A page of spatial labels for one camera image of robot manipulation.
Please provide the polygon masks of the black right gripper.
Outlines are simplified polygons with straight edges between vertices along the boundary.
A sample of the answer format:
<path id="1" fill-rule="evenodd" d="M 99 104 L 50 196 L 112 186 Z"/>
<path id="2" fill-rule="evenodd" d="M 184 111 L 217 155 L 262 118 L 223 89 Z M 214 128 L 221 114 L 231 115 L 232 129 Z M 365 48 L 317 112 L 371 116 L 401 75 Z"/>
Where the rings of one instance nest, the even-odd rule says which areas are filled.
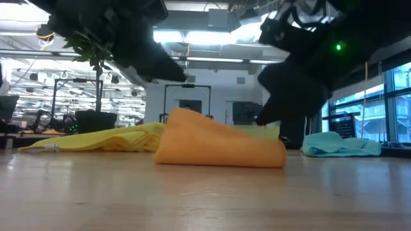
<path id="1" fill-rule="evenodd" d="M 259 43 L 289 55 L 258 75 L 270 96 L 257 125 L 312 117 L 331 97 L 331 90 L 362 80 L 360 65 L 369 60 L 369 18 L 340 16 L 315 27 L 307 31 L 275 19 L 261 25 Z"/>

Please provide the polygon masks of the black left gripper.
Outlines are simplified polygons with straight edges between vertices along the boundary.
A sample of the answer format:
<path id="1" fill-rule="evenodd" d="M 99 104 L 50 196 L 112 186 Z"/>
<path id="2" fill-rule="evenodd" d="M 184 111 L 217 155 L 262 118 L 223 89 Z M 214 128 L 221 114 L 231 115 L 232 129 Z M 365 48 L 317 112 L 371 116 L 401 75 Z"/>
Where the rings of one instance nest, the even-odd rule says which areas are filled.
<path id="1" fill-rule="evenodd" d="M 153 27 L 168 16 L 163 0 L 48 0 L 48 13 L 51 30 L 64 38 L 83 33 L 147 82 L 187 79 L 153 39 Z"/>

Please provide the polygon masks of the yellow microfiber towel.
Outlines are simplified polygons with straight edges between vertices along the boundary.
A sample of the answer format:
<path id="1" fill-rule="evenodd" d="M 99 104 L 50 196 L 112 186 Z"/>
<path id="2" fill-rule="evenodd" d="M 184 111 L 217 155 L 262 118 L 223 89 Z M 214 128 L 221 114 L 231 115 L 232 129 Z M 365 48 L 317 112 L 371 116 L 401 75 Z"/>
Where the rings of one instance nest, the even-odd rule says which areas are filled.
<path id="1" fill-rule="evenodd" d="M 44 139 L 18 149 L 20 153 L 32 151 L 127 151 L 154 153 L 159 148 L 161 135 L 166 125 L 148 123 L 99 132 L 68 135 Z"/>

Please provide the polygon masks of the orange microfiber towel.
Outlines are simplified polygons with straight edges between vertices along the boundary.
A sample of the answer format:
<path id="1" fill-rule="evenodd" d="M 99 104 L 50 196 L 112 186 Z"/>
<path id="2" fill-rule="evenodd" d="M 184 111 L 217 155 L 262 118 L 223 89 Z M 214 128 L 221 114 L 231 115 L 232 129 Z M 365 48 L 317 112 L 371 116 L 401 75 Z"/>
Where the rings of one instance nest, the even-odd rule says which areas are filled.
<path id="1" fill-rule="evenodd" d="M 286 148 L 281 140 L 230 139 L 225 124 L 185 108 L 176 108 L 160 139 L 157 164 L 282 168 Z"/>

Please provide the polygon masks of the blue microfiber towel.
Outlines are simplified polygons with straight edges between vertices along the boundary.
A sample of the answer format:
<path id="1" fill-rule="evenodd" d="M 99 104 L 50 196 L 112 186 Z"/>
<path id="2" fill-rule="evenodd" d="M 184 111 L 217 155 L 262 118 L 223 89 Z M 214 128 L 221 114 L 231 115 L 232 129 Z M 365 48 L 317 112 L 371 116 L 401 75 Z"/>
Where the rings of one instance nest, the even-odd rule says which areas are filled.
<path id="1" fill-rule="evenodd" d="M 342 138 L 336 132 L 314 133 L 304 137 L 301 151 L 308 157 L 378 157 L 381 144 L 359 138 Z"/>

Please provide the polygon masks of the yellow translucent plastic bin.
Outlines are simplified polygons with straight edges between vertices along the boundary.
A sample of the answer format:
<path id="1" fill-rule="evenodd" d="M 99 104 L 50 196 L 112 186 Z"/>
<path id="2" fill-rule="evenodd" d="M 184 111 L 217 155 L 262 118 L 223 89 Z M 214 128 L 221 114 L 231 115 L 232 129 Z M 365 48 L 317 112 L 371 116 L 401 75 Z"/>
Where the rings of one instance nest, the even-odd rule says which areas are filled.
<path id="1" fill-rule="evenodd" d="M 230 139 L 265 139 L 278 140 L 279 126 L 231 125 L 221 131 L 224 137 Z"/>

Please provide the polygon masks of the black perforated panel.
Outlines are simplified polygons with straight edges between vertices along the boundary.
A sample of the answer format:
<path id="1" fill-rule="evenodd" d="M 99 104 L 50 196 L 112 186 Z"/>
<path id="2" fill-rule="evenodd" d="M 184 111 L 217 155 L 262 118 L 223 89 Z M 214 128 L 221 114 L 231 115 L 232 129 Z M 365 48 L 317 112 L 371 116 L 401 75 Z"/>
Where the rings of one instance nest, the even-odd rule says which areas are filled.
<path id="1" fill-rule="evenodd" d="M 356 138 L 355 117 L 359 115 L 359 112 L 343 113 L 329 115 L 322 120 L 328 122 L 329 131 L 336 132 L 341 138 Z"/>

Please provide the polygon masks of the artificial green leafy plant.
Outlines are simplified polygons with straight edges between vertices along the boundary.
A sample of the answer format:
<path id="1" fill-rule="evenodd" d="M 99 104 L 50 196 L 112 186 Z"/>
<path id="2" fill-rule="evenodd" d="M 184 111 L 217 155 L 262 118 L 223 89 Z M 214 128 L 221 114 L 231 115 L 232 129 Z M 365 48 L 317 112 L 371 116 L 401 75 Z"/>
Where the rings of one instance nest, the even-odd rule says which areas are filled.
<path id="1" fill-rule="evenodd" d="M 105 61 L 113 60 L 111 52 L 103 49 L 88 36 L 78 31 L 66 37 L 64 41 L 66 42 L 64 49 L 71 48 L 78 55 L 73 58 L 73 61 L 88 62 L 96 73 L 96 111 L 100 112 L 102 93 L 100 76 L 103 74 L 104 69 L 110 69 L 110 67 L 105 64 Z"/>

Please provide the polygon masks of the black background monitor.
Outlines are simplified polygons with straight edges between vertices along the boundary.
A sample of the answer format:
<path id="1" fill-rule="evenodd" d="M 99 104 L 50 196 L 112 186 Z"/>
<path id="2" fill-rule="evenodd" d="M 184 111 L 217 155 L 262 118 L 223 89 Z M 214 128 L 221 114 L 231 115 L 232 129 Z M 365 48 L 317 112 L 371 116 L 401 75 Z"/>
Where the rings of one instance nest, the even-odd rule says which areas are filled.
<path id="1" fill-rule="evenodd" d="M 0 119 L 11 119 L 19 96 L 0 96 Z"/>

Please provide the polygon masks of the black background workstation frame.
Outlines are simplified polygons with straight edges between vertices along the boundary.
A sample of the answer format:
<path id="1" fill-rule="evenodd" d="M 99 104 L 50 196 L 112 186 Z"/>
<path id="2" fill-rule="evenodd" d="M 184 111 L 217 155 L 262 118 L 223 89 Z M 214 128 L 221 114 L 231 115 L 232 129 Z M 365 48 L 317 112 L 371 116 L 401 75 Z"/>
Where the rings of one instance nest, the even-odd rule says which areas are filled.
<path id="1" fill-rule="evenodd" d="M 159 115 L 159 122 L 160 123 L 165 123 L 166 122 L 166 117 L 168 117 L 168 114 L 166 113 L 166 99 L 167 99 L 167 88 L 168 87 L 182 87 L 182 88 L 187 88 L 187 89 L 193 89 L 193 88 L 207 88 L 209 90 L 209 101 L 208 101 L 208 114 L 207 116 L 211 118 L 211 89 L 212 86 L 210 85 L 195 85 L 191 83 L 183 83 L 181 85 L 179 84 L 166 84 L 164 86 L 164 101 L 163 101 L 163 112 Z"/>

